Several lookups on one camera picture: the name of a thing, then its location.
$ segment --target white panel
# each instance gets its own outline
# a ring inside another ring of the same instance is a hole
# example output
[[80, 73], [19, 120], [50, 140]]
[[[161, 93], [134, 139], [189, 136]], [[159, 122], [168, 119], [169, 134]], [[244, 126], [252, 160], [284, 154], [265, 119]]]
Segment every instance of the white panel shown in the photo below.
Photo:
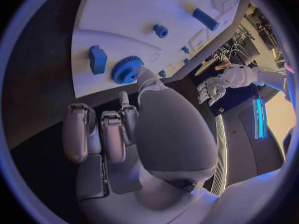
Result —
[[[127, 56], [139, 56], [147, 67], [158, 73], [165, 70], [167, 77], [209, 43], [204, 24], [192, 17], [200, 8], [212, 18], [222, 18], [214, 8], [215, 0], [82, 0], [76, 17], [72, 40], [72, 74], [75, 96], [118, 87], [111, 79], [113, 67]], [[225, 14], [228, 20], [213, 33], [217, 36], [228, 27], [236, 14], [238, 4]], [[153, 26], [160, 24], [168, 36], [159, 38]], [[99, 45], [108, 61], [104, 74], [93, 75], [88, 52]], [[187, 46], [190, 54], [181, 51]]]

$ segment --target blue light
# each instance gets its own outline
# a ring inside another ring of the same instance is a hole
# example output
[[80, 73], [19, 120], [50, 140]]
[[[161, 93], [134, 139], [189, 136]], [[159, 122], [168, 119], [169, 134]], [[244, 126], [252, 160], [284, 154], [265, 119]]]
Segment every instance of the blue light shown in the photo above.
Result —
[[259, 117], [259, 138], [263, 137], [263, 115], [262, 115], [262, 104], [260, 99], [256, 99], [257, 102], [257, 110]]

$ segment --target blue gear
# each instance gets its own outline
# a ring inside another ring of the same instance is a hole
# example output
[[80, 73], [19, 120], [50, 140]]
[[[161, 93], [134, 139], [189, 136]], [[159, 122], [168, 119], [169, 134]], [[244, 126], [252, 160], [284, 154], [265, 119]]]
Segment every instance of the blue gear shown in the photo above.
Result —
[[117, 84], [129, 84], [137, 80], [138, 68], [143, 61], [137, 56], [128, 56], [118, 62], [112, 70], [112, 79]]

